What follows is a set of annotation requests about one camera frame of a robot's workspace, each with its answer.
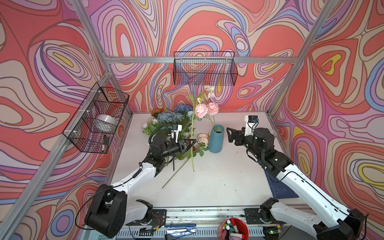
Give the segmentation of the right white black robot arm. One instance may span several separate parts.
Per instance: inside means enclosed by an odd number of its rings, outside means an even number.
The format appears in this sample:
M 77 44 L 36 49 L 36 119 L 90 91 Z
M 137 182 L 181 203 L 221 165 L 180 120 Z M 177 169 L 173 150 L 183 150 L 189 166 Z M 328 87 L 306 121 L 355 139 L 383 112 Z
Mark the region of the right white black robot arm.
M 227 134 L 230 143 L 245 147 L 251 160 L 288 186 L 314 211 L 309 214 L 269 198 L 260 205 L 260 221 L 281 221 L 318 240 L 360 238 L 368 217 L 357 209 L 348 209 L 313 183 L 289 157 L 275 149 L 275 137 L 270 130 L 256 128 L 247 134 L 246 128 L 227 128 Z

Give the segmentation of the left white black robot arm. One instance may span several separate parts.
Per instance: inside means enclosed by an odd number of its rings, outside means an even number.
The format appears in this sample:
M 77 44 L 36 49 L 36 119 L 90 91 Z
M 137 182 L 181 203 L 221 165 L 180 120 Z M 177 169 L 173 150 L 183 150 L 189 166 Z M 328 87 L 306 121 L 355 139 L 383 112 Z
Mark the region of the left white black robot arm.
M 153 205 L 145 200 L 133 200 L 132 195 L 155 178 L 166 166 L 167 159 L 193 148 L 195 139 L 168 140 L 163 135 L 153 137 L 139 168 L 112 185 L 102 184 L 91 199 L 84 224 L 108 238 L 133 222 L 150 224 Z

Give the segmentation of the teal ceramic vase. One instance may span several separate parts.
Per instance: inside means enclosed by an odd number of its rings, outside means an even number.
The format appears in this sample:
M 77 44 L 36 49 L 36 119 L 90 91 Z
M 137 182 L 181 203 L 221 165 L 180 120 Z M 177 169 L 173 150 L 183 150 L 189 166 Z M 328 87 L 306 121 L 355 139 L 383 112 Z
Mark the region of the teal ceramic vase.
M 211 153 L 217 154 L 219 153 L 223 148 L 223 142 L 224 142 L 224 136 L 225 136 L 225 129 L 222 125 L 215 125 L 213 126 L 209 138 L 209 151 Z

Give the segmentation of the pink rose stem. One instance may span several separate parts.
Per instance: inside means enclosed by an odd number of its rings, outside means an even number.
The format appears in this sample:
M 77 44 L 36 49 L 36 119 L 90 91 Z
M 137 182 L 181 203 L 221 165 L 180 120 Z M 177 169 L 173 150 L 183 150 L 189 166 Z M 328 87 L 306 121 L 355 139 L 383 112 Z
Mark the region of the pink rose stem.
M 198 97 L 196 99 L 196 104 L 194 107 L 194 116 L 202 120 L 203 118 L 208 118 L 213 125 L 213 129 L 217 132 L 217 125 L 215 121 L 215 115 L 219 112 L 219 105 L 216 103 L 205 104 L 203 99 Z

